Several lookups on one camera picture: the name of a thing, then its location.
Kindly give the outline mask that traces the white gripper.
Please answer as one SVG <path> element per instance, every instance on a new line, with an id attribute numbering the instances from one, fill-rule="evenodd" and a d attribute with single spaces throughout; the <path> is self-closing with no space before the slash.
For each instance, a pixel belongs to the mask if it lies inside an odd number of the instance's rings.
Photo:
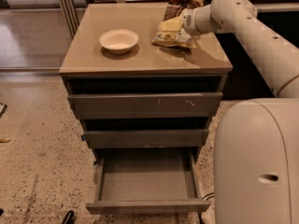
<path id="1" fill-rule="evenodd" d="M 196 15 L 198 11 L 199 7 L 194 9 L 185 8 L 180 17 L 160 22 L 157 26 L 157 30 L 159 32 L 179 32 L 183 26 L 187 34 L 200 35 L 201 32 L 196 24 Z"/>

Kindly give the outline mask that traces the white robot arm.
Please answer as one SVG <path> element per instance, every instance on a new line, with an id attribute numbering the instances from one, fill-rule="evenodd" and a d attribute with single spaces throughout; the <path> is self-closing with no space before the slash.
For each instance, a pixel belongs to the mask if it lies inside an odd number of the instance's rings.
<path id="1" fill-rule="evenodd" d="M 233 33 L 273 92 L 233 105 L 218 125 L 216 224 L 299 224 L 299 50 L 249 0 L 203 1 L 170 0 L 159 32 L 177 42 Z"/>

